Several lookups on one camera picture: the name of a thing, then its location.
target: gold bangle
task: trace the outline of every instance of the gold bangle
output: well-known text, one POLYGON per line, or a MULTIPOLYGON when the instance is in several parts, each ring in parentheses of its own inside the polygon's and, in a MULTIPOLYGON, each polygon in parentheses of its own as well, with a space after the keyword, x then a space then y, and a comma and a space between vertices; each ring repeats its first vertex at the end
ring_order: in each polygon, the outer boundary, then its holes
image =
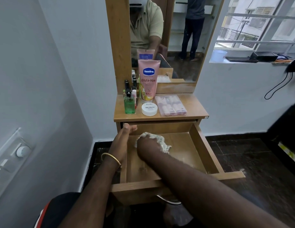
POLYGON ((108 156, 111 156, 113 159, 115 159, 115 160, 116 160, 116 162, 118 162, 118 164, 119 164, 119 167, 121 167, 121 163, 119 162, 119 160, 118 160, 118 159, 116 159, 116 157, 115 157, 115 156, 111 155, 110 153, 103 153, 103 154, 101 154, 101 160, 102 160, 102 161, 103 161, 103 155, 108 155, 108 156))

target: white cloth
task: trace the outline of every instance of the white cloth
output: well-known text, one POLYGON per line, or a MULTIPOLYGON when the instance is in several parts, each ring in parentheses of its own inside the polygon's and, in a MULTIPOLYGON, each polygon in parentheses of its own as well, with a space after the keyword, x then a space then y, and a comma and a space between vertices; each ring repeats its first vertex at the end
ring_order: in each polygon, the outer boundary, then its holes
POLYGON ((161 147, 161 152, 163 153, 169 153, 169 149, 172 147, 172 146, 168 146, 165 144, 165 138, 161 135, 156 135, 156 134, 152 134, 152 133, 148 133, 148 132, 145 132, 143 134, 140 135, 140 137, 146 137, 147 135, 149 135, 150 138, 157 138, 157 143, 160 145, 161 147))

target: beige polo shirt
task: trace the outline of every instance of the beige polo shirt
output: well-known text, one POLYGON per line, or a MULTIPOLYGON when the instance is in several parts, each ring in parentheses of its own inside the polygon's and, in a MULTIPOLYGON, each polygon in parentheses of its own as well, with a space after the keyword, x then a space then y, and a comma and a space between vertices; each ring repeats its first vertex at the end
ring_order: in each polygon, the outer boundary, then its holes
POLYGON ((148 0, 145 8, 139 14, 135 27, 130 22, 132 57, 137 57, 137 49, 148 49, 150 36, 162 38, 162 32, 162 11, 159 6, 148 0))

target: mirror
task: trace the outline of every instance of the mirror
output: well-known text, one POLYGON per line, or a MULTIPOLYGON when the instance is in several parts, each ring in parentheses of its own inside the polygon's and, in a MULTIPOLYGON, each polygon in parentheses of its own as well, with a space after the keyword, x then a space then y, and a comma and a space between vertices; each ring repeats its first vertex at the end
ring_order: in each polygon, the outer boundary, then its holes
POLYGON ((213 2, 130 0, 132 68, 138 67, 137 49, 155 49, 158 82, 195 83, 214 25, 213 2))

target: open drawer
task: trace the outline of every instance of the open drawer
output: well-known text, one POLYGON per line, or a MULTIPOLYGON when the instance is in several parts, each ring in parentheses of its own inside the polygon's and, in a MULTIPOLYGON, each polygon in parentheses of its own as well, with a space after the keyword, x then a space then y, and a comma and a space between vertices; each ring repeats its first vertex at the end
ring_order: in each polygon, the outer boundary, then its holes
POLYGON ((137 155, 134 144, 144 132, 162 135, 165 143, 172 146, 169 150, 172 157, 218 180, 244 177, 241 171, 224 172, 195 120, 128 123, 136 124, 138 130, 129 137, 120 184, 113 184, 111 189, 115 198, 124 205, 158 201, 157 195, 172 198, 160 177, 137 155))

